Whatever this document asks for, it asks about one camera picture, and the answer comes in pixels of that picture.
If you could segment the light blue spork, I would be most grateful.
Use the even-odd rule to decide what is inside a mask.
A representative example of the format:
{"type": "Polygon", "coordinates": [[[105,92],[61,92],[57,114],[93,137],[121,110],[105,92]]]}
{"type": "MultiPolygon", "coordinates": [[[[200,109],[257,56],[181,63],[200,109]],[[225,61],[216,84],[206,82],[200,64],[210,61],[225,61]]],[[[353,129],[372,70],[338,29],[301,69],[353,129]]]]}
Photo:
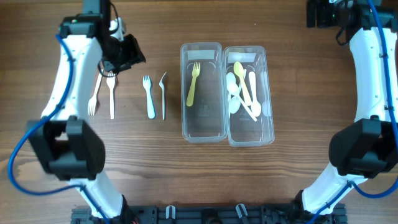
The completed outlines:
{"type": "Polygon", "coordinates": [[[154,119],[155,118],[155,109],[154,109],[154,104],[152,100],[152,95],[150,93],[151,90],[151,80],[150,77],[145,75],[143,77],[143,87],[146,90],[146,98],[147,98],[147,115],[149,119],[154,119]]]}

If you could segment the yellow plastic fork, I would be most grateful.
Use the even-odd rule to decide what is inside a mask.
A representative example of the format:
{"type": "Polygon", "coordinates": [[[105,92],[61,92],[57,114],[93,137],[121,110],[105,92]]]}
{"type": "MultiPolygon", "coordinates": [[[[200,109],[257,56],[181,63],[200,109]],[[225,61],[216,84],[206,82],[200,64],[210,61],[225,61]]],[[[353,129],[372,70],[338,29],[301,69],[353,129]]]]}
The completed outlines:
{"type": "Polygon", "coordinates": [[[195,62],[193,64],[193,70],[192,70],[192,82],[190,85],[190,89],[188,91],[187,95],[187,100],[186,100],[186,105],[187,106],[192,106],[194,102],[194,97],[195,97],[195,86],[196,86],[196,80],[200,75],[200,62],[195,62]]]}

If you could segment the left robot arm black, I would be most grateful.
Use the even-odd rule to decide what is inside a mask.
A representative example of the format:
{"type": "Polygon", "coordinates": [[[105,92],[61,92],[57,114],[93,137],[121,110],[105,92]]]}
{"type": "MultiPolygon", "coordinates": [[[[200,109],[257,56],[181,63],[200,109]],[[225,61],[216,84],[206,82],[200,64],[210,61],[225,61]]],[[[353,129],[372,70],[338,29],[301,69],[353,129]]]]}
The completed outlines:
{"type": "Polygon", "coordinates": [[[64,18],[53,92],[41,118],[27,123],[25,139],[46,173],[81,193],[95,223],[137,223],[104,171],[104,144],[88,123],[95,73],[118,74],[145,61],[136,38],[111,19],[115,13],[110,1],[85,1],[82,13],[64,18]]]}

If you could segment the white plastic fork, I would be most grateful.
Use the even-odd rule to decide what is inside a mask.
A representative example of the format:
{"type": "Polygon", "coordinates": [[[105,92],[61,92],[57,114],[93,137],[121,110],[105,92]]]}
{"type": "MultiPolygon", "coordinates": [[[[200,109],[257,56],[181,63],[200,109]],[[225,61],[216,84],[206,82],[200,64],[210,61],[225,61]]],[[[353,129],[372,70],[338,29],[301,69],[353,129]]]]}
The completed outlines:
{"type": "Polygon", "coordinates": [[[114,119],[114,89],[116,86],[116,76],[114,73],[108,73],[106,83],[109,87],[109,114],[110,118],[114,119]]]}

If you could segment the white wide-handled spoon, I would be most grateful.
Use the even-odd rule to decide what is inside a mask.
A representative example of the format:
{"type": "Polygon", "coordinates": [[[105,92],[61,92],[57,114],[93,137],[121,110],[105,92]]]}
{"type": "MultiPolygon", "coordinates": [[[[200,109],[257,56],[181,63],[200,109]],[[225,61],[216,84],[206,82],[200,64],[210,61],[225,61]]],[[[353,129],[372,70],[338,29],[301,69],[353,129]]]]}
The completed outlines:
{"type": "Polygon", "coordinates": [[[251,109],[255,117],[258,117],[261,114],[261,104],[257,100],[256,74],[254,72],[249,72],[249,82],[252,92],[251,109]]]}

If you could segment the yellow plastic spoon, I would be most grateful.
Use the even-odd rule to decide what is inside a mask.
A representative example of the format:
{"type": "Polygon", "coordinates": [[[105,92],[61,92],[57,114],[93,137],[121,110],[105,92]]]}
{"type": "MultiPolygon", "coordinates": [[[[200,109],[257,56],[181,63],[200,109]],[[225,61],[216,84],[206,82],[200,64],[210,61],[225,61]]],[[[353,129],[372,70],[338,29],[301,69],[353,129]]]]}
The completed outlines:
{"type": "Polygon", "coordinates": [[[240,79],[241,90],[243,93],[244,102],[247,106],[251,106],[252,100],[251,100],[250,94],[248,92],[248,89],[247,89],[247,86],[246,86],[246,83],[244,80],[245,72],[244,72],[243,66],[240,62],[235,62],[233,69],[234,69],[235,75],[240,79]]]}

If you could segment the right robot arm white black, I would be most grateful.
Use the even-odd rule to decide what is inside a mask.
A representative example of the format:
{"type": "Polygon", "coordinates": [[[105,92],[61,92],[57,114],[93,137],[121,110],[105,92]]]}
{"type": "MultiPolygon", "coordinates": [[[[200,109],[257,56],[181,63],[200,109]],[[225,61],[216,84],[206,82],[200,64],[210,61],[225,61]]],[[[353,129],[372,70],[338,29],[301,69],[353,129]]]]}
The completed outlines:
{"type": "Polygon", "coordinates": [[[292,204],[296,215],[318,216],[397,164],[397,13],[380,1],[309,0],[307,27],[338,27],[356,71],[354,123],[332,137],[327,167],[292,204]]]}

